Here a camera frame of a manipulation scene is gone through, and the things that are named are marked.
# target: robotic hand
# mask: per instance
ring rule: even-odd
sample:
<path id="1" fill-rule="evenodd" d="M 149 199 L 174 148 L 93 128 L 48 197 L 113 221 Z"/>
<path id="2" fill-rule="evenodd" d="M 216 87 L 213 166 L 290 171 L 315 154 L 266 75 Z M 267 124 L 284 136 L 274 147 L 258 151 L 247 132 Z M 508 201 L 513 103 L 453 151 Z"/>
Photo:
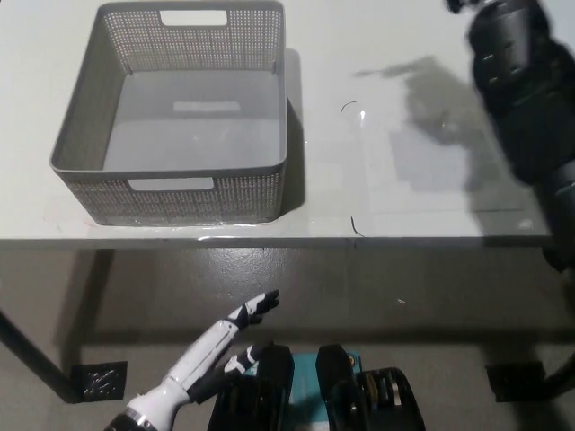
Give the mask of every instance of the robotic hand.
<path id="1" fill-rule="evenodd" d="M 537 0 L 447 0 L 476 11 L 473 79 L 514 175 L 531 186 L 575 260 L 575 62 Z"/>
<path id="2" fill-rule="evenodd" d="M 186 350 L 160 385 L 130 401 L 104 431 L 171 431 L 181 406 L 211 398 L 259 360 L 271 343 L 248 347 L 216 366 L 235 335 L 260 323 L 263 314 L 278 304 L 279 291 L 261 294 L 216 322 Z"/>

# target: table leg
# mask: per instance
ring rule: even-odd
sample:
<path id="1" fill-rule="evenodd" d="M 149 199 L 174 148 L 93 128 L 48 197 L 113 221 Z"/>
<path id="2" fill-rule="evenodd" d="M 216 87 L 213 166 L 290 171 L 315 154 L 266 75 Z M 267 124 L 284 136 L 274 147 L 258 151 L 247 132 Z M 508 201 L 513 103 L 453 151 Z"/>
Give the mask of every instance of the table leg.
<path id="1" fill-rule="evenodd" d="M 82 402 L 70 379 L 0 311 L 0 341 L 35 373 L 63 402 Z"/>

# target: white table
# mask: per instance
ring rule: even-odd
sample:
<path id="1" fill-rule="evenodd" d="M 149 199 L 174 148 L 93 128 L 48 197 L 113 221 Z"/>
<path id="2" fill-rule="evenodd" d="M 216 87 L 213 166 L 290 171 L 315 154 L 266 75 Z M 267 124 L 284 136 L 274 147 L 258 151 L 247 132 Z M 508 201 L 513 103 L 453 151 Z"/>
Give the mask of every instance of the white table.
<path id="1" fill-rule="evenodd" d="M 262 225 L 95 224 L 48 159 L 100 3 L 0 4 L 0 244 L 481 244 L 548 236 L 469 84 L 471 16 L 449 14 L 442 0 L 284 0 L 287 91 L 305 133 L 299 207 Z M 547 6 L 561 39 L 575 46 L 575 4 Z M 464 126 L 454 131 L 457 124 Z"/>

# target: concrete floor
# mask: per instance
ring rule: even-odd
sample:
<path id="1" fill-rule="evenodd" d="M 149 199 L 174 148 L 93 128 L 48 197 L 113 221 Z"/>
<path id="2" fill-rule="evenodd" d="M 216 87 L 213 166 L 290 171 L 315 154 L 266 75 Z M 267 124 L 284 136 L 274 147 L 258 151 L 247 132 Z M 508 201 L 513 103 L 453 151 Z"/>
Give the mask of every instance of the concrete floor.
<path id="1" fill-rule="evenodd" d="M 366 369 L 399 366 L 428 430 L 575 427 L 575 392 L 497 404 L 484 372 L 535 358 L 550 370 L 575 350 L 575 287 L 537 250 L 0 252 L 4 312 L 64 368 L 128 360 L 126 399 L 209 324 L 274 288 L 281 306 L 242 342 L 272 337 L 297 352 L 339 341 Z M 19 431 L 102 431 L 125 404 L 65 405 L 3 347 L 0 400 L 0 428 Z M 207 429 L 211 409 L 184 408 L 175 431 Z"/>

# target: basket handle opening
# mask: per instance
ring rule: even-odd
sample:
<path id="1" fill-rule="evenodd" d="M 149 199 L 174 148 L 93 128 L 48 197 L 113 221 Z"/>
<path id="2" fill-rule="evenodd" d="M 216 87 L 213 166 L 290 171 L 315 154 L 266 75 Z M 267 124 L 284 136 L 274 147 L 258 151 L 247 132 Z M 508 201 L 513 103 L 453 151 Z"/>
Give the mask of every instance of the basket handle opening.
<path id="1" fill-rule="evenodd" d="M 214 179 L 206 178 L 166 178 L 128 180 L 134 191 L 200 191 L 212 190 Z"/>
<path id="2" fill-rule="evenodd" d="M 227 25 L 227 11 L 160 11 L 166 27 L 221 27 Z"/>

